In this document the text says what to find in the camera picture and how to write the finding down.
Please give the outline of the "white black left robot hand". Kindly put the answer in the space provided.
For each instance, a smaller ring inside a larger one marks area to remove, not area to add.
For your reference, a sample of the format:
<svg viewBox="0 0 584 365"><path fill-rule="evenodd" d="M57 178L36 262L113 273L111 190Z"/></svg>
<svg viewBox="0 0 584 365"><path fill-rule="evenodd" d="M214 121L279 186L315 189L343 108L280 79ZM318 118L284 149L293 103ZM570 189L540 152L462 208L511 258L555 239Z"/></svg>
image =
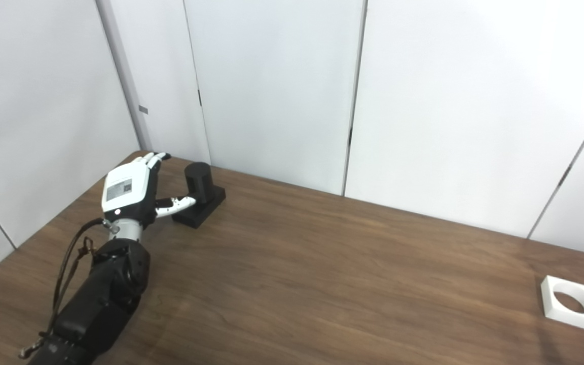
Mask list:
<svg viewBox="0 0 584 365"><path fill-rule="evenodd" d="M104 181L101 207L110 223L133 220L142 227L194 206L193 197L156 199L161 164L168 153L148 153L112 169Z"/></svg>

